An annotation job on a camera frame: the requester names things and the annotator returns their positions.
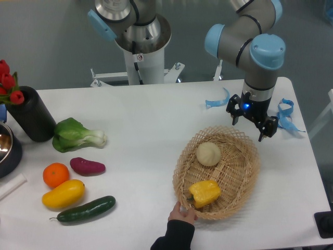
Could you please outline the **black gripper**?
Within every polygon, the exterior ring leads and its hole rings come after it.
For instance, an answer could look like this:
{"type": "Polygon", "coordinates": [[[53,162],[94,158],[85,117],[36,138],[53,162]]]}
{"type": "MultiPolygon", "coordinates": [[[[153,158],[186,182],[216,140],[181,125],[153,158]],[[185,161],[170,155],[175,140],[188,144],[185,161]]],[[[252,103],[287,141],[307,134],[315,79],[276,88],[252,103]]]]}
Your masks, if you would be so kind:
{"type": "Polygon", "coordinates": [[[259,142],[265,137],[271,138],[278,128],[278,118],[267,114],[272,94],[272,90],[243,90],[241,97],[234,94],[226,107],[226,112],[232,118],[232,125],[234,126],[238,122],[238,117],[243,116],[259,129],[259,142]]]}

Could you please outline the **black sleeved forearm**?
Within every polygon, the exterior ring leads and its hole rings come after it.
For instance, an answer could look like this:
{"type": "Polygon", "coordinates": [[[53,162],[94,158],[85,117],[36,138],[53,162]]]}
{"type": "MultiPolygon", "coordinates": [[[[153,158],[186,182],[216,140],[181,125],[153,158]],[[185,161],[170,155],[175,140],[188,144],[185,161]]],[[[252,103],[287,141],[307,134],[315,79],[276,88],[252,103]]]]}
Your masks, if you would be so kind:
{"type": "Polygon", "coordinates": [[[185,221],[170,220],[164,236],[156,239],[150,249],[153,250],[190,250],[195,227],[185,221]]]}

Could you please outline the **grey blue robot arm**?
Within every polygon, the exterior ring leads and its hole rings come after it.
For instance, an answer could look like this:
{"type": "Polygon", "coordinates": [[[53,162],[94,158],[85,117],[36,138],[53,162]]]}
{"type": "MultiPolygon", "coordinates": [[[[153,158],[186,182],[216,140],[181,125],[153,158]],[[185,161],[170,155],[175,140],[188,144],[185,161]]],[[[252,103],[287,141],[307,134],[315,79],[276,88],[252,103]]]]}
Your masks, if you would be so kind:
{"type": "MultiPolygon", "coordinates": [[[[267,110],[284,63],[285,43],[268,30],[280,19],[280,1],[231,1],[238,19],[215,24],[204,47],[212,56],[245,72],[241,95],[227,101],[233,123],[245,117],[272,137],[281,122],[267,110]]],[[[96,1],[88,14],[94,30],[123,50],[129,84],[164,83],[164,49],[171,38],[168,21],[156,12],[155,1],[96,1]]]]}

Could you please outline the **person's hand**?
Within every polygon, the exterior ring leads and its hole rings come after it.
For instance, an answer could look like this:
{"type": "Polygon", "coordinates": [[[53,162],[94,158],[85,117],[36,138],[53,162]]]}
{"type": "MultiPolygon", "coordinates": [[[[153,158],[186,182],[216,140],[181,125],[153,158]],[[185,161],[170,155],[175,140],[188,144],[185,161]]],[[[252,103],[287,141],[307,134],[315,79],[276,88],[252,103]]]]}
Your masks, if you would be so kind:
{"type": "Polygon", "coordinates": [[[168,217],[168,221],[171,220],[180,220],[194,225],[194,223],[198,220],[198,216],[193,208],[181,210],[181,203],[177,201],[168,217]]]}

